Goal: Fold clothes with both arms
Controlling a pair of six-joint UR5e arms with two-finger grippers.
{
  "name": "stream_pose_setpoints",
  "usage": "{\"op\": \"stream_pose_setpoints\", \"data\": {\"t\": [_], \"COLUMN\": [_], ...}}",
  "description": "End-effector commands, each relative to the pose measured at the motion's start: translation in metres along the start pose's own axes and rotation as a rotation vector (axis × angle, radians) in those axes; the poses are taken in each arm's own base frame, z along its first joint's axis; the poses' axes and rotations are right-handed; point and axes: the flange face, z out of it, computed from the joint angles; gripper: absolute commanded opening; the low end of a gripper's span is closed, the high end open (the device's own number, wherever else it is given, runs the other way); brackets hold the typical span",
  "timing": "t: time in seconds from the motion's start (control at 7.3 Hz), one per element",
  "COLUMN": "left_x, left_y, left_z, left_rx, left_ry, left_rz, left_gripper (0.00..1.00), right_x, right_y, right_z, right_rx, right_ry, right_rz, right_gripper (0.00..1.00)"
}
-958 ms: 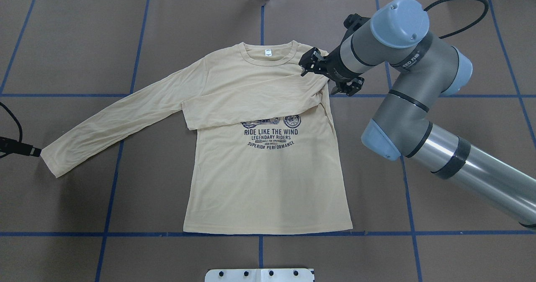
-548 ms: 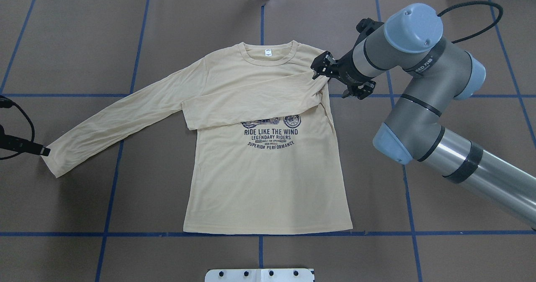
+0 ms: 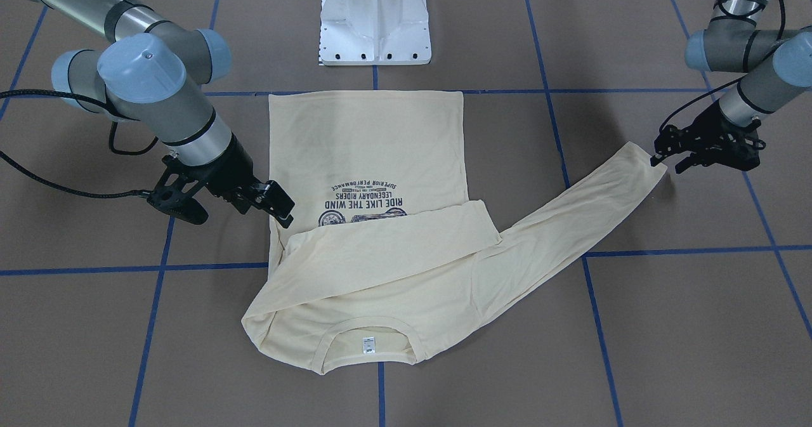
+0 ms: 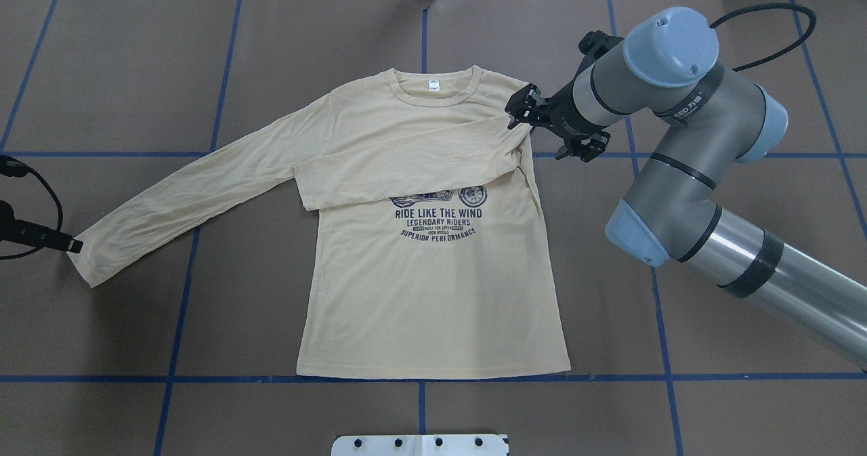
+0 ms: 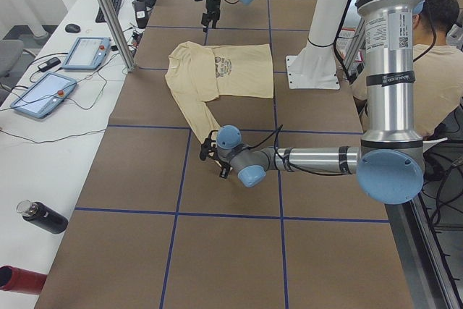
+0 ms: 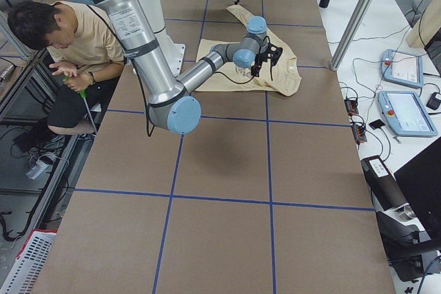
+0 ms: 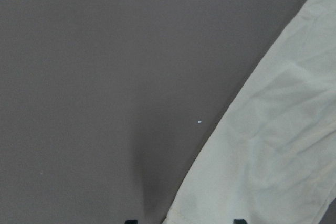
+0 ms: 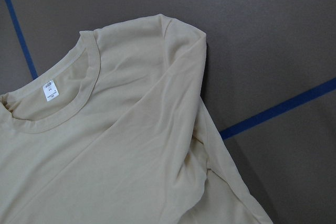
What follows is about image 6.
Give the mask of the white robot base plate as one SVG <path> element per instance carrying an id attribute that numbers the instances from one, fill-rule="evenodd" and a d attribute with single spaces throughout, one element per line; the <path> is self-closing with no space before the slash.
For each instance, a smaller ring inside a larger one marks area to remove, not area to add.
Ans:
<path id="1" fill-rule="evenodd" d="M 160 0 L 150 1 L 151 23 L 154 34 L 158 39 L 161 50 L 163 51 L 172 74 L 177 77 L 181 73 L 183 57 L 185 54 L 185 44 L 175 43 L 168 34 L 163 9 Z"/>

